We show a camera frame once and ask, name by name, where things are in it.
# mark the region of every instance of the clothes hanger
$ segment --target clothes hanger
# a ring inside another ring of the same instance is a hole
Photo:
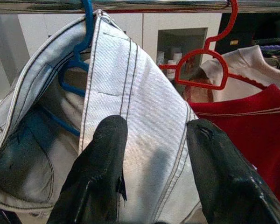
[[[222,90],[224,89],[224,87],[226,86],[226,82],[227,82],[227,78],[228,77],[232,77],[241,81],[244,81],[246,83],[249,83],[251,85],[254,85],[256,87],[261,88],[262,90],[265,89],[266,87],[263,86],[262,84],[257,83],[254,80],[250,80],[246,77],[240,76],[240,75],[236,75],[236,74],[231,74],[228,70],[228,66],[226,61],[224,60],[224,58],[217,52],[215,52],[214,50],[210,49],[210,43],[211,42],[216,42],[219,40],[222,40],[223,38],[225,38],[232,30],[235,20],[237,18],[238,15],[238,2],[237,0],[228,0],[228,4],[229,5],[231,3],[231,16],[229,19],[229,22],[227,24],[227,27],[223,30],[222,33],[218,34],[217,36],[212,36],[209,37],[205,40],[205,44],[204,44],[204,48],[203,49],[196,49],[193,50],[189,53],[187,53],[180,61],[177,65],[168,65],[168,64],[164,64],[164,65],[159,65],[159,68],[161,70],[167,70],[167,69],[173,69],[176,70],[175,71],[175,83],[177,84],[183,84],[183,85],[188,85],[188,86],[196,86],[196,87],[201,87],[201,88],[206,88],[206,89],[213,89],[213,90]],[[212,84],[204,84],[204,83],[196,83],[196,82],[192,82],[192,81],[186,81],[186,80],[181,80],[180,79],[180,75],[181,75],[181,69],[182,69],[182,65],[191,57],[194,57],[196,55],[200,55],[200,54],[207,54],[207,55],[211,55],[213,56],[213,58],[216,58],[222,68],[223,68],[223,78],[222,78],[222,82],[220,86],[217,85],[212,85]]]
[[[93,36],[93,10],[92,10],[91,0],[82,0],[82,3],[83,3],[84,8],[85,8],[86,35],[85,35],[85,38],[83,39],[83,41],[80,42],[79,44],[77,44],[74,47],[74,57],[73,57],[73,59],[70,59],[61,68],[61,70],[58,74],[58,82],[64,90],[67,90],[69,92],[73,92],[73,93],[75,93],[75,94],[77,94],[81,97],[84,97],[85,92],[83,90],[81,90],[81,89],[79,89],[75,86],[71,86],[64,81],[64,75],[65,75],[65,72],[66,72],[67,69],[77,67],[77,68],[81,68],[84,71],[88,72],[88,68],[89,68],[89,65],[81,60],[80,52],[89,48],[89,45],[92,41],[92,36]],[[39,108],[42,112],[44,112],[44,114],[46,116],[48,116],[50,119],[55,121],[58,125],[60,125],[64,129],[66,129],[67,131],[71,132],[75,136],[77,136],[77,137],[80,136],[80,132],[77,129],[68,125],[66,122],[64,122],[63,120],[58,118],[56,115],[51,113],[48,109],[46,109],[45,107],[43,107],[41,105],[39,105]]]
[[[75,86],[69,85],[64,81],[64,75],[66,70],[70,68],[81,68],[84,71],[88,72],[89,69],[89,64],[85,63],[81,59],[81,51],[86,50],[89,48],[89,45],[92,41],[92,36],[93,36],[93,10],[92,10],[92,4],[91,0],[82,0],[82,3],[85,8],[85,21],[86,21],[86,35],[84,40],[77,44],[74,47],[74,58],[70,59],[60,70],[58,74],[58,82],[60,86],[69,92],[73,92],[81,97],[85,96],[85,91],[81,90]]]

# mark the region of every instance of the plastic hanger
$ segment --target plastic hanger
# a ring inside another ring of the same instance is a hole
[[[230,16],[228,25],[225,28],[225,30],[223,30],[222,33],[218,34],[217,36],[212,36],[212,37],[207,38],[205,40],[205,44],[204,44],[204,48],[203,49],[196,49],[196,50],[193,50],[193,51],[187,53],[179,61],[179,63],[177,65],[168,65],[168,64],[159,65],[159,68],[161,70],[167,70],[167,69],[176,70],[175,71],[175,83],[183,84],[183,85],[188,85],[188,86],[196,86],[196,87],[201,87],[201,88],[206,88],[206,89],[222,90],[226,86],[227,78],[228,77],[232,77],[232,78],[244,81],[246,83],[249,83],[251,85],[254,85],[256,87],[259,87],[261,89],[265,89],[266,88],[262,84],[259,84],[259,83],[255,82],[253,80],[250,80],[250,79],[248,79],[246,77],[242,77],[240,75],[231,74],[228,71],[228,66],[227,66],[227,63],[224,60],[224,58],[219,53],[217,53],[214,50],[210,49],[210,43],[211,42],[216,42],[216,41],[219,41],[219,40],[222,40],[223,38],[225,38],[231,32],[231,30],[232,30],[232,28],[234,26],[235,20],[236,20],[237,15],[238,15],[238,2],[237,2],[237,0],[228,0],[228,5],[229,5],[229,3],[231,3],[232,12],[231,12],[231,16]],[[181,80],[180,79],[182,65],[189,58],[191,58],[191,57],[193,57],[195,55],[199,55],[199,54],[211,55],[211,56],[213,56],[213,58],[216,58],[220,62],[220,64],[222,65],[222,68],[223,68],[223,78],[222,78],[222,82],[221,82],[220,86],[212,85],[212,84],[196,83],[196,82],[191,82],[191,81],[186,81],[186,80]]]
[[[85,91],[75,86],[69,85],[64,81],[64,75],[69,68],[81,68],[88,72],[89,64],[85,63],[81,59],[80,52],[89,48],[93,36],[93,10],[91,0],[82,0],[85,8],[85,21],[86,21],[86,35],[84,40],[74,47],[74,58],[70,59],[60,70],[58,74],[58,82],[61,87],[69,92],[73,92],[81,97],[85,96]]]

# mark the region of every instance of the cabinet door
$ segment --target cabinet door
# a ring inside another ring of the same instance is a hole
[[[221,16],[206,13],[144,14],[142,47],[155,61],[158,49],[169,52],[171,48],[182,48],[185,54],[202,48],[207,37],[218,34]],[[203,55],[201,62],[209,58]]]
[[[72,22],[81,14],[23,14],[18,15],[29,55],[55,32]],[[137,44],[142,45],[142,14],[110,14],[111,18]]]

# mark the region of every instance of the metal rod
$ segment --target metal rod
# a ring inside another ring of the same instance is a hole
[[[230,12],[228,0],[92,0],[109,13]],[[239,12],[280,12],[280,0],[238,0]],[[0,0],[0,14],[83,13],[80,0]]]

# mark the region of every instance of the white container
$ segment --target white container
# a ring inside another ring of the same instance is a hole
[[[175,53],[181,53],[182,52],[182,48],[181,47],[172,47],[171,50],[170,50],[170,53],[171,53],[171,58],[173,58],[173,55]]]
[[[175,60],[168,60],[168,64],[176,64],[176,61]],[[175,70],[174,69],[168,69],[166,77],[169,80],[174,80],[174,78],[175,78]]]
[[[176,64],[178,64],[181,59],[182,59],[182,53],[173,54],[173,60],[176,61]]]
[[[157,52],[157,65],[164,64],[164,56],[165,52],[164,51],[158,51]]]

